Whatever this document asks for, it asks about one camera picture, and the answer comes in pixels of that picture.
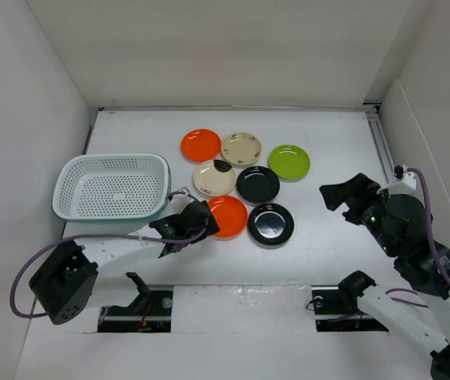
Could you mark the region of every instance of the orange plate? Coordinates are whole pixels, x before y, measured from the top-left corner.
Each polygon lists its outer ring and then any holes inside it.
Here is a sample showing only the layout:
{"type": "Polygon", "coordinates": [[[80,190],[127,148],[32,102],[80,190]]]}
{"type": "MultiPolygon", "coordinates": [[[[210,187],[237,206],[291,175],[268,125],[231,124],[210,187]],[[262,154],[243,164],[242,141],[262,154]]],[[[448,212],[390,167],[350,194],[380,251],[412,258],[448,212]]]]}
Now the orange plate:
{"type": "Polygon", "coordinates": [[[217,156],[221,139],[208,129],[196,129],[183,137],[180,149],[188,160],[204,162],[217,156]]]}
{"type": "Polygon", "coordinates": [[[209,208],[221,229],[218,238],[230,238],[241,232],[248,223],[248,210],[234,196],[217,196],[209,201],[209,208]]]}

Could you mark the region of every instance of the green plate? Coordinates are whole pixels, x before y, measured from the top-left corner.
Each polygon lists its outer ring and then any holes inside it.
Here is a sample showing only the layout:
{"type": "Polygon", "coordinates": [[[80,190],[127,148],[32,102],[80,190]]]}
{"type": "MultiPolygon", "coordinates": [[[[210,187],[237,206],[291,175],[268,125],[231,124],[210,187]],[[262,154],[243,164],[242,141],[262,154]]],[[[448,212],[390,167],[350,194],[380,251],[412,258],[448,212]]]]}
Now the green plate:
{"type": "Polygon", "coordinates": [[[311,159],[298,146],[281,145],[272,150],[269,166],[281,178],[300,180],[309,171],[311,159]]]}

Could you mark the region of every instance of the black bracket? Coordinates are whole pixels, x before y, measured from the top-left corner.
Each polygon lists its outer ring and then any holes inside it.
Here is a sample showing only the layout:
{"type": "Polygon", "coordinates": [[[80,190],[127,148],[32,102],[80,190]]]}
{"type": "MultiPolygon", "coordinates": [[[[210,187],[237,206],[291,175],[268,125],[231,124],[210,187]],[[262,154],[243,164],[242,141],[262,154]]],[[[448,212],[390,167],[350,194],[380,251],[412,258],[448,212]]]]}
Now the black bracket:
{"type": "Polygon", "coordinates": [[[170,333],[172,288],[149,289],[134,272],[126,276],[137,286],[138,296],[127,307],[108,306],[100,313],[99,333],[170,333]]]}
{"type": "Polygon", "coordinates": [[[432,367],[430,375],[433,380],[450,380],[450,346],[446,346],[441,352],[430,352],[432,367]]]}
{"type": "Polygon", "coordinates": [[[91,296],[98,264],[90,263],[75,241],[58,245],[29,280],[54,325],[74,319],[91,296]]]}

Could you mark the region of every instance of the light blue basket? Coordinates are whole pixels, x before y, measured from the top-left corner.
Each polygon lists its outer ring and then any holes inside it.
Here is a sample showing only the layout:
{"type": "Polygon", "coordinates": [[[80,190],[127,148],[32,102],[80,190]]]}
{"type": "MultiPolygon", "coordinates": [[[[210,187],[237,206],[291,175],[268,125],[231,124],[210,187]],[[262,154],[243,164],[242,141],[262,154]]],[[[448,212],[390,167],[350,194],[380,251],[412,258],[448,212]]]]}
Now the light blue basket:
{"type": "Polygon", "coordinates": [[[171,178],[158,154],[90,154],[70,160],[52,208],[74,222],[154,219],[166,207],[171,178]]]}

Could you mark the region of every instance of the cable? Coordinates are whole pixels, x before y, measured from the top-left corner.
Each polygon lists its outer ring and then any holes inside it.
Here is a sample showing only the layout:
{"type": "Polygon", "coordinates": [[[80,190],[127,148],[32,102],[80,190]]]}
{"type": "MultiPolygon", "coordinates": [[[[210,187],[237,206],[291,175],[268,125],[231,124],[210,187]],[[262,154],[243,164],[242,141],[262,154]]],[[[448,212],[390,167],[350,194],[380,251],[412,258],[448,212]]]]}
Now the cable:
{"type": "Polygon", "coordinates": [[[171,192],[168,195],[168,197],[171,197],[171,196],[187,196],[188,198],[191,198],[195,202],[200,202],[200,200],[196,196],[191,194],[190,192],[171,192]]]}
{"type": "Polygon", "coordinates": [[[40,251],[35,253],[28,261],[26,261],[26,264],[24,264],[21,268],[21,270],[16,274],[15,278],[12,282],[12,287],[10,288],[10,309],[12,310],[12,313],[14,313],[19,318],[24,319],[33,319],[33,318],[40,318],[45,317],[47,313],[38,313],[38,314],[26,314],[22,313],[16,305],[16,291],[17,286],[19,285],[19,282],[21,281],[22,276],[24,273],[28,270],[28,268],[38,259],[41,257],[44,253],[46,253],[49,249],[53,249],[57,247],[58,245],[61,245],[63,243],[67,243],[68,241],[72,241],[75,239],[84,239],[84,238],[121,238],[121,239],[129,239],[129,240],[138,240],[138,236],[135,235],[125,235],[125,234],[80,234],[80,235],[73,235],[69,237],[65,237],[61,240],[54,241],[50,245],[46,245],[43,247],[40,251]]]}
{"type": "Polygon", "coordinates": [[[146,311],[145,311],[144,314],[142,315],[142,318],[140,318],[140,321],[138,322],[137,330],[136,330],[136,331],[140,330],[140,328],[143,326],[143,324],[144,324],[144,319],[146,319],[146,315],[147,315],[147,313],[151,310],[151,307],[153,307],[153,303],[152,303],[152,302],[149,303],[149,305],[147,306],[146,311]]]}
{"type": "Polygon", "coordinates": [[[348,318],[355,317],[355,316],[357,316],[357,315],[363,316],[363,314],[364,314],[364,313],[361,312],[361,311],[359,310],[359,311],[357,311],[356,313],[343,315],[342,317],[339,317],[339,318],[327,319],[326,322],[341,322],[341,321],[346,321],[348,318]]]}
{"type": "MultiPolygon", "coordinates": [[[[199,201],[195,196],[192,194],[187,194],[185,192],[173,192],[171,195],[176,194],[184,194],[186,196],[189,196],[193,200],[199,201]]],[[[193,241],[199,239],[207,230],[207,222],[203,229],[196,234],[193,237],[189,237],[187,239],[160,239],[156,237],[148,237],[148,236],[137,236],[137,235],[127,235],[127,234],[78,234],[73,235],[69,237],[65,237],[61,240],[54,241],[49,245],[46,245],[43,247],[40,251],[35,253],[26,263],[22,266],[21,270],[16,274],[15,278],[12,282],[12,287],[10,288],[10,295],[9,295],[9,303],[10,303],[10,309],[12,310],[12,313],[14,313],[19,318],[24,319],[33,319],[33,318],[40,318],[47,316],[47,313],[37,313],[37,314],[26,314],[21,312],[16,305],[16,291],[17,286],[19,285],[19,282],[21,281],[22,276],[24,273],[28,270],[28,268],[42,255],[44,255],[49,249],[56,248],[58,245],[61,245],[63,243],[67,243],[68,241],[76,240],[76,239],[88,239],[88,238],[100,238],[100,239],[127,239],[127,240],[143,240],[143,241],[153,241],[156,243],[163,243],[163,244],[190,244],[193,241]]]]}
{"type": "MultiPolygon", "coordinates": [[[[389,295],[390,293],[395,293],[396,291],[402,291],[404,293],[409,293],[410,295],[418,295],[417,291],[413,291],[411,289],[404,289],[403,287],[394,287],[393,289],[390,289],[388,291],[385,291],[385,293],[387,295],[389,295]]],[[[429,307],[427,305],[424,305],[422,303],[417,303],[417,302],[412,302],[412,301],[407,301],[406,299],[401,299],[401,298],[395,298],[395,297],[391,297],[392,300],[396,301],[396,302],[400,302],[400,303],[405,303],[406,305],[411,305],[411,306],[416,306],[416,307],[421,307],[423,309],[428,309],[429,307]]]]}
{"type": "Polygon", "coordinates": [[[155,243],[164,243],[164,244],[189,244],[193,241],[199,239],[204,233],[207,231],[207,222],[200,232],[198,232],[195,236],[189,237],[188,239],[159,239],[157,237],[149,237],[149,236],[141,236],[137,237],[137,239],[143,241],[154,241],[155,243]]]}
{"type": "Polygon", "coordinates": [[[443,277],[444,281],[450,287],[449,275],[446,272],[446,269],[444,268],[443,264],[441,263],[441,259],[440,259],[439,255],[437,254],[436,242],[434,241],[434,238],[433,238],[432,212],[430,210],[429,186],[427,185],[425,176],[423,175],[421,170],[416,169],[416,168],[407,168],[407,171],[415,173],[418,176],[418,179],[420,180],[420,185],[422,186],[422,191],[423,191],[423,202],[425,203],[425,226],[426,226],[426,230],[427,230],[426,231],[427,241],[429,242],[430,252],[432,253],[432,258],[433,258],[434,262],[436,263],[439,273],[443,277]]]}

